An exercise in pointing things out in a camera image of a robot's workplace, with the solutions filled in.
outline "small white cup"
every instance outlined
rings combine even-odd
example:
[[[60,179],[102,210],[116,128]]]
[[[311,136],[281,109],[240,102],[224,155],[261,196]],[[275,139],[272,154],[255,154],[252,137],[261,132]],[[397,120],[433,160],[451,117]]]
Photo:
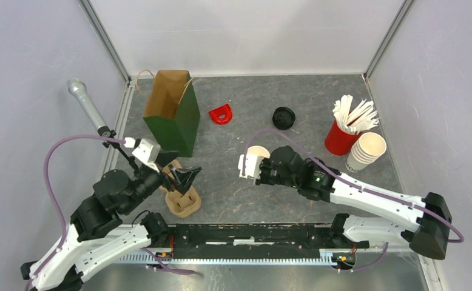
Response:
[[[364,154],[380,157],[386,152],[386,141],[375,132],[366,132],[357,140],[357,146]]]
[[[361,171],[385,152],[386,141],[382,136],[373,132],[364,133],[352,146],[345,167],[353,173]]]
[[[253,145],[252,147],[250,147],[248,150],[247,150],[247,154],[253,154],[253,155],[256,155],[256,156],[262,156],[262,157],[265,157],[265,158],[270,158],[270,152],[260,146],[260,145]]]

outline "white wall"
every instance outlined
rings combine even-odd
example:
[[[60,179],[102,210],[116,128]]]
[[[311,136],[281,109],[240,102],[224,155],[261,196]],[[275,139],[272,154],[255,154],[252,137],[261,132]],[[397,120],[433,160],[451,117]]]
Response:
[[[0,0],[0,290],[23,290],[19,267],[59,238],[42,178],[59,139],[95,133],[66,81],[79,77],[113,124],[124,82],[76,1]],[[68,218],[92,194],[105,148],[77,141],[51,160],[54,191]]]
[[[439,263],[446,290],[472,289],[472,1],[416,1],[371,79],[410,195],[443,195],[463,244]]]
[[[402,0],[92,0],[124,65],[193,75],[362,73]]]

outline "cardboard cup holder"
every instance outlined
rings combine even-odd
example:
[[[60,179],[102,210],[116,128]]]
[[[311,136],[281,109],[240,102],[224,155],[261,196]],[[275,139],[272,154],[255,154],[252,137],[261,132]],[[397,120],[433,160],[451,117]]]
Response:
[[[172,164],[176,168],[180,168],[181,164],[177,160],[173,160],[170,164]],[[163,172],[169,176],[172,176],[170,173],[170,169],[165,167]],[[164,187],[161,187],[163,190],[166,191],[166,196],[164,200],[168,209],[177,217],[185,218],[191,213],[194,213],[200,208],[201,199],[198,195],[195,188],[192,186],[186,192],[186,194],[182,195],[178,191],[167,191]]]

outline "black lid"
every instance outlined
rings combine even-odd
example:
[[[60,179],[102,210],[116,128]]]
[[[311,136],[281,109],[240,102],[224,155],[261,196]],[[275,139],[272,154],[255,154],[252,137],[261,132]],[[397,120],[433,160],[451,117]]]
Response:
[[[295,122],[295,113],[287,107],[279,107],[274,111],[272,122],[277,129],[289,129]]]

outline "paper bag handle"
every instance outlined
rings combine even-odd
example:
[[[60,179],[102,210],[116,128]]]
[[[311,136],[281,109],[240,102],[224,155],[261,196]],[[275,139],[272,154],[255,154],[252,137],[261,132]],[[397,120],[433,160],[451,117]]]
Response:
[[[145,96],[145,94],[143,94],[143,92],[141,91],[140,86],[138,85],[138,78],[140,77],[140,75],[141,75],[142,72],[149,72],[150,75],[152,76],[152,79],[155,79],[155,76],[154,76],[154,74],[153,74],[149,69],[143,69],[143,70],[141,70],[141,71],[138,73],[138,75],[136,76],[136,90],[138,90],[138,92],[141,94],[141,96]],[[191,84],[191,81],[193,81],[193,78],[190,78],[190,79],[188,80],[188,82],[185,83],[185,85],[184,85],[184,91],[183,91],[183,94],[182,94],[182,96],[181,96],[181,99],[179,100],[179,104],[181,104],[181,100],[183,99],[184,94],[186,94],[186,90],[187,90],[189,84]]]

